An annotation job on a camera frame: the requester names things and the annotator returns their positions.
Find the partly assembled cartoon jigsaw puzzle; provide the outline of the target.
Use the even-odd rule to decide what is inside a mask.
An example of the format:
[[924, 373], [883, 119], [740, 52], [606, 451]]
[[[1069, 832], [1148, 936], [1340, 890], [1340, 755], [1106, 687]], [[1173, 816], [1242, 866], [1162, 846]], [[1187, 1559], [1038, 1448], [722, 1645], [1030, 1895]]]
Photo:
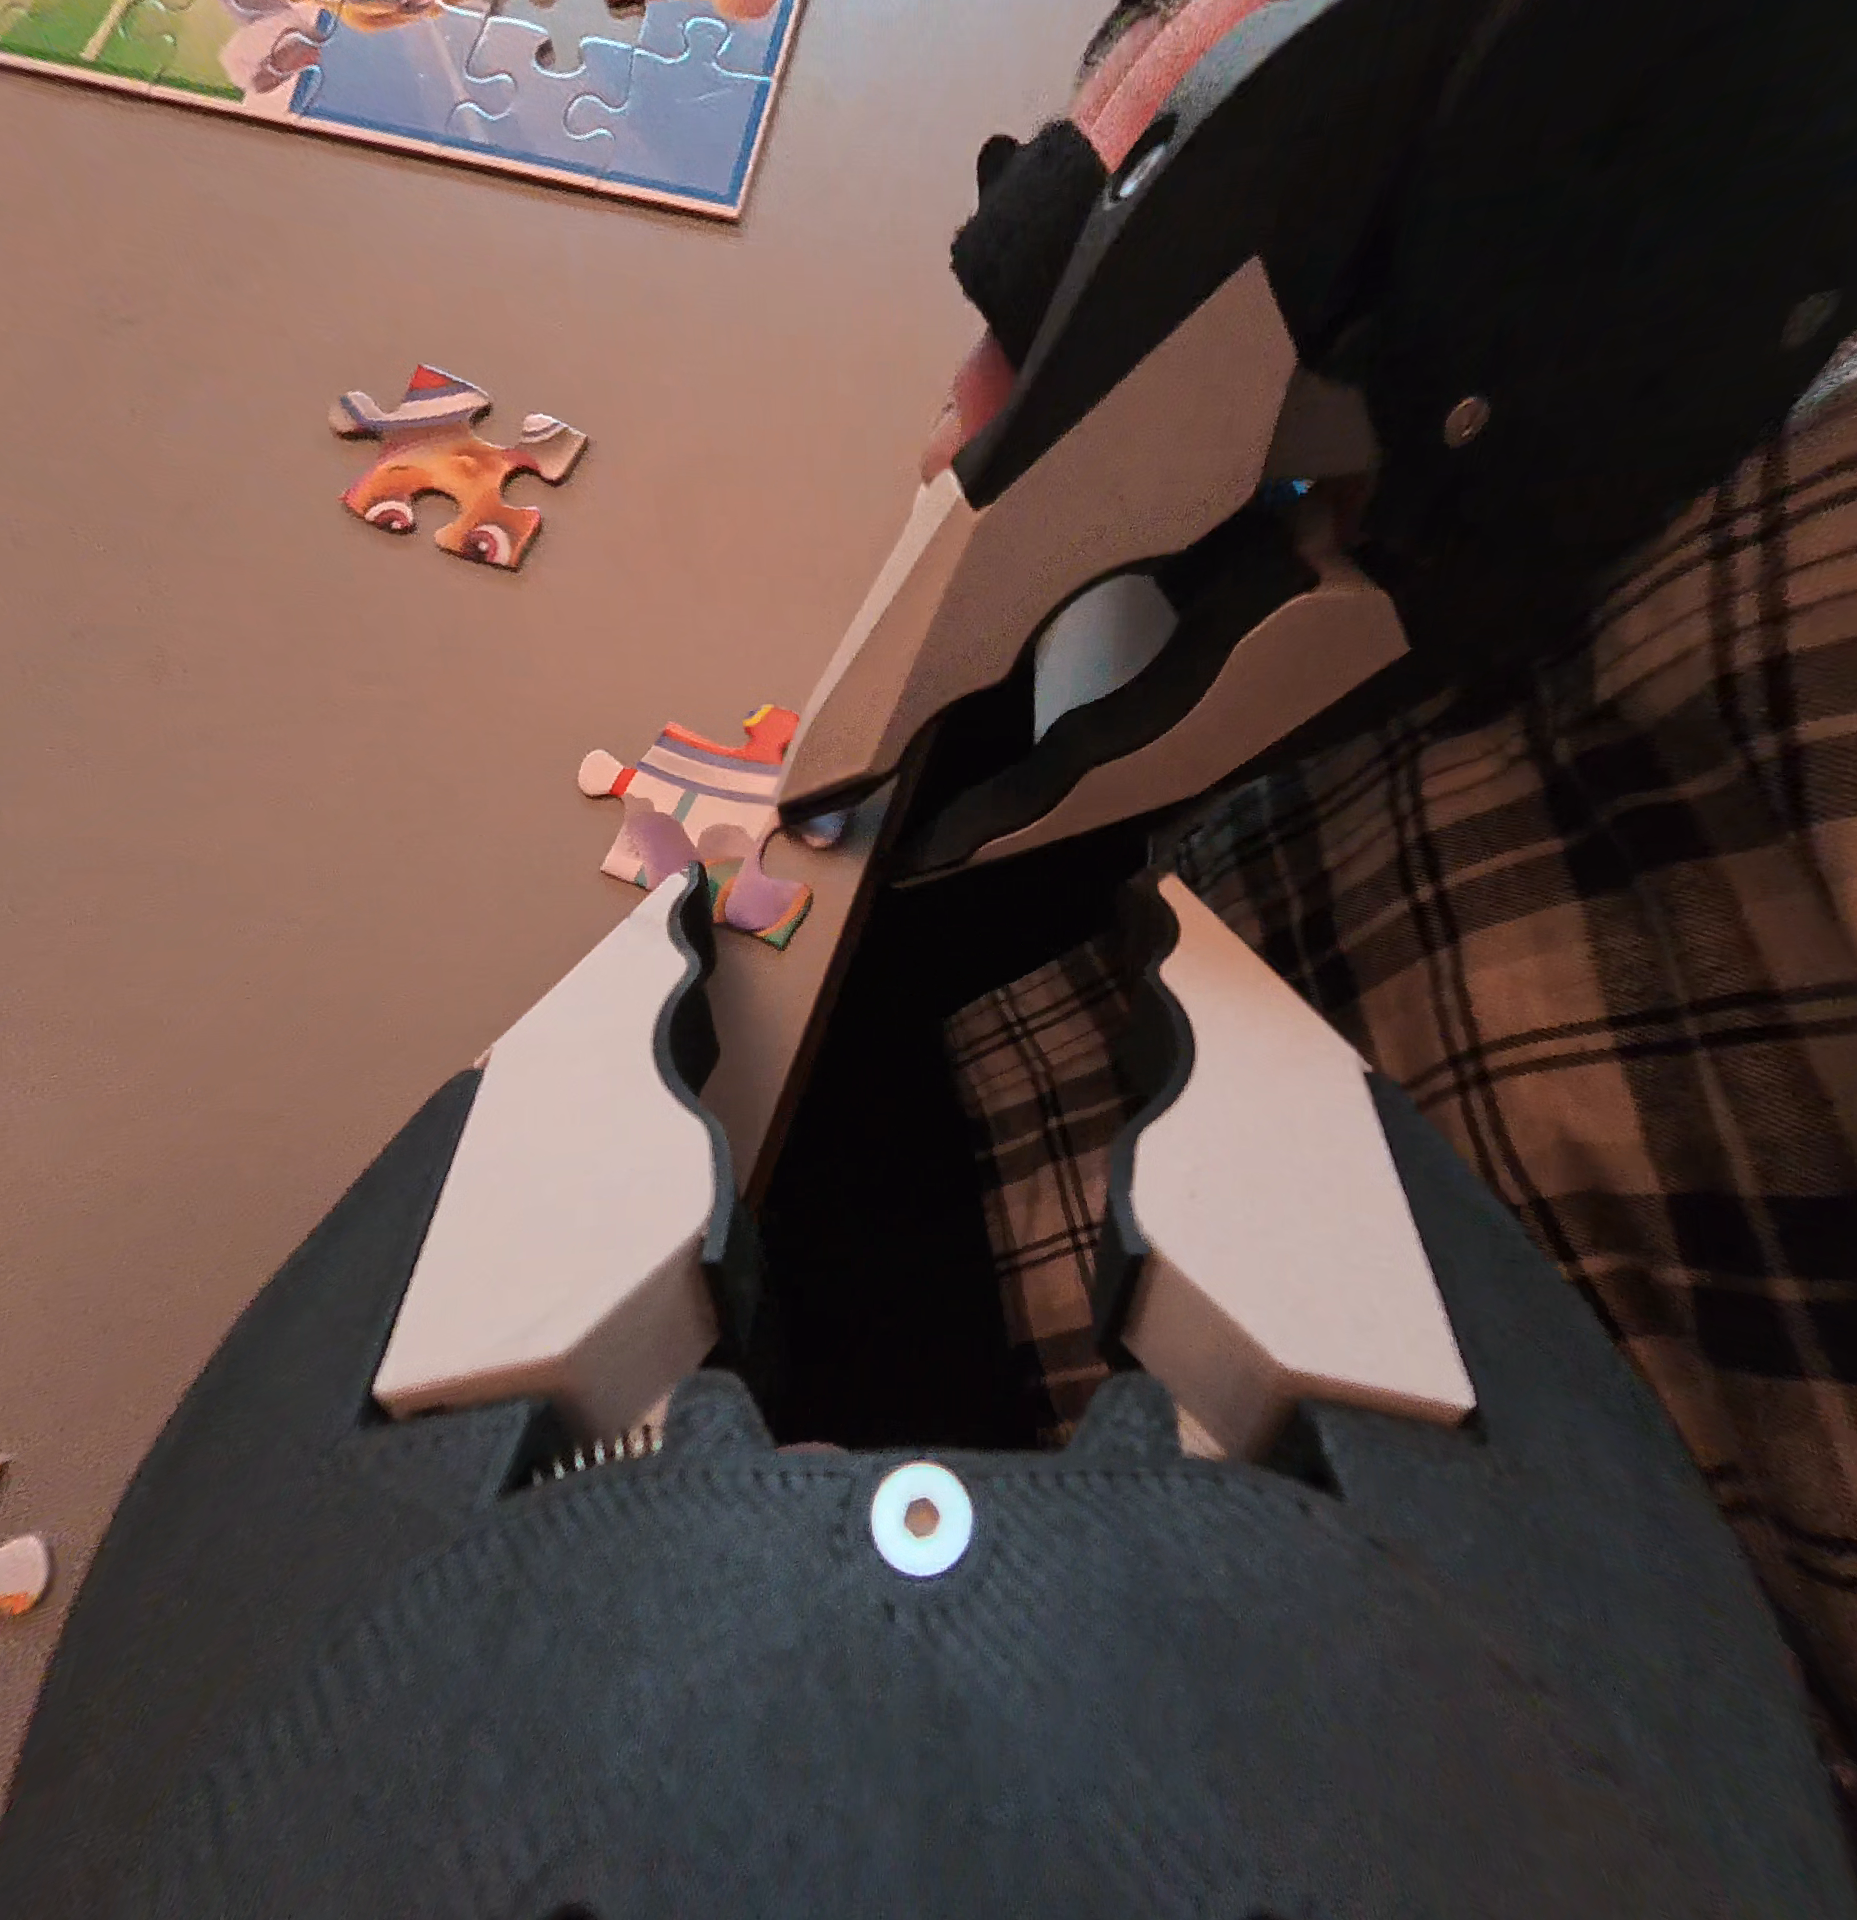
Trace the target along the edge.
[[0, 64], [740, 226], [806, 0], [0, 0]]

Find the orange dog eyes puzzle piece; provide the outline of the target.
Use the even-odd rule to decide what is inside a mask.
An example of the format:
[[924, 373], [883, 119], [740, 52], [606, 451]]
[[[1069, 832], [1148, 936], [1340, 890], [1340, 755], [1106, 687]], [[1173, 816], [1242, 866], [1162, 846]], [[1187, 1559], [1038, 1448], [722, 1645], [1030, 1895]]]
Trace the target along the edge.
[[443, 365], [411, 365], [401, 409], [342, 387], [329, 409], [329, 432], [375, 447], [342, 511], [384, 530], [411, 530], [411, 500], [436, 492], [451, 500], [451, 521], [436, 529], [436, 546], [518, 574], [541, 530], [541, 511], [518, 511], [509, 480], [537, 466], [541, 489], [557, 489], [592, 436], [557, 416], [526, 416], [518, 447], [494, 447], [476, 436], [483, 409], [494, 399]]

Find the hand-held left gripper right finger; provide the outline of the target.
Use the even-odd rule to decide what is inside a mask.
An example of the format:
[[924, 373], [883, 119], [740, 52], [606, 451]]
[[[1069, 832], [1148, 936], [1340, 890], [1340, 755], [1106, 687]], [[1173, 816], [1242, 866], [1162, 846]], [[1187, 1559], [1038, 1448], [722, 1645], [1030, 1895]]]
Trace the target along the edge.
[[1126, 890], [1131, 1125], [1106, 1143], [1090, 1335], [1196, 1448], [1265, 1455], [1297, 1403], [1470, 1423], [1368, 1068], [1183, 877]]

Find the person's right forearm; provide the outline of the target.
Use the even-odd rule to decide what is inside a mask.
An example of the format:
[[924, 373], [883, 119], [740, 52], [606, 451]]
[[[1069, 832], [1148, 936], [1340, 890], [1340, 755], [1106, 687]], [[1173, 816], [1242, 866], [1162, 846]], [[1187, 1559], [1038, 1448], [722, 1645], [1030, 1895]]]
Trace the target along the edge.
[[1460, 1133], [1857, 1141], [1857, 349], [1509, 710], [1253, 777], [1183, 877]]

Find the person's right hand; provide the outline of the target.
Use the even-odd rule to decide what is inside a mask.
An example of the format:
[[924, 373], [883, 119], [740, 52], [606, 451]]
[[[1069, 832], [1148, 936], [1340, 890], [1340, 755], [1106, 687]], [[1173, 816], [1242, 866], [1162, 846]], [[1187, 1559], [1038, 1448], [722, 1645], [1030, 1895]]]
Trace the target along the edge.
[[1060, 119], [977, 146], [952, 245], [977, 342], [952, 384], [924, 489], [968, 466], [1082, 285], [1090, 315], [1148, 349], [1233, 266], [1265, 266], [1277, 179], [1253, 171], [1295, 133], [1286, 90], [1324, 78], [1324, 25], [1328, 8], [1131, 8]]

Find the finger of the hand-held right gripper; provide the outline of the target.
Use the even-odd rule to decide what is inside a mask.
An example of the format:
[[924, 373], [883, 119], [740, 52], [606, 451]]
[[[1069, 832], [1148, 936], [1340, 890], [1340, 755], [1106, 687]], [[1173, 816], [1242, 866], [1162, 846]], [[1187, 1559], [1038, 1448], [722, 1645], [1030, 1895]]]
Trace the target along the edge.
[[1265, 266], [1233, 266], [1173, 332], [1126, 349], [1090, 285], [1049, 315], [968, 466], [917, 489], [783, 763], [783, 824], [850, 816], [968, 689], [1104, 574], [1173, 554], [1258, 480], [1368, 466], [1365, 387], [1309, 373]]
[[1277, 590], [1233, 583], [1196, 606], [1131, 687], [1060, 710], [1023, 763], [942, 807], [893, 849], [893, 881], [942, 881], [1090, 832], [1183, 816], [1394, 662], [1394, 596], [1365, 574], [1324, 574], [1286, 606]]

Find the person's plaid shirt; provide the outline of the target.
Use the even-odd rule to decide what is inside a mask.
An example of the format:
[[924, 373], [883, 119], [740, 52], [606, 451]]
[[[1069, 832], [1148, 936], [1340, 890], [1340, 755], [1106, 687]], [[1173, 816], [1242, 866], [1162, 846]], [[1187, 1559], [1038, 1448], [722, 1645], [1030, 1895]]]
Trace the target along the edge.
[[[1295, 955], [1295, 982], [1656, 1386], [1782, 1620], [1857, 1805], [1857, 1018], [1782, 1040], [1775, 992], [1683, 1002], [1656, 966], [1628, 966], [1616, 1014], [1598, 1018], [1573, 955], [1524, 955], [1474, 991], [1460, 955], [1368, 991], [1351, 955]], [[1082, 1285], [1106, 1141], [1131, 1118], [1126, 1018], [1104, 936], [952, 1018], [1038, 1439], [1069, 1439], [1106, 1380]]]

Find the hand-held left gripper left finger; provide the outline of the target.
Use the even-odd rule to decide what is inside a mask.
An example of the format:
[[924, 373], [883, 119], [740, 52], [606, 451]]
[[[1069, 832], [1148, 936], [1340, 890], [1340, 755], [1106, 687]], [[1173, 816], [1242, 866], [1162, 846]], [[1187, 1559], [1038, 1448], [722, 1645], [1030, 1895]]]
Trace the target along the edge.
[[760, 1224], [716, 1068], [698, 866], [662, 877], [476, 1068], [375, 1403], [642, 1423], [760, 1335]]

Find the striped purple puzzle piece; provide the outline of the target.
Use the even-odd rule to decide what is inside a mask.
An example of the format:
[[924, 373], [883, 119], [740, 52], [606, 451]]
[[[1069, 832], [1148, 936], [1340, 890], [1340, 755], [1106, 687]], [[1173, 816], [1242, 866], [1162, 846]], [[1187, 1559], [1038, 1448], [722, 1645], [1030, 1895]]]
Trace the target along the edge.
[[606, 846], [606, 877], [654, 890], [678, 866], [698, 866], [708, 914], [763, 947], [793, 947], [816, 881], [771, 877], [763, 846], [783, 837], [783, 755], [797, 744], [797, 710], [752, 710], [740, 744], [708, 744], [690, 726], [662, 726], [641, 763], [592, 747], [586, 799], [611, 799], [619, 832]]

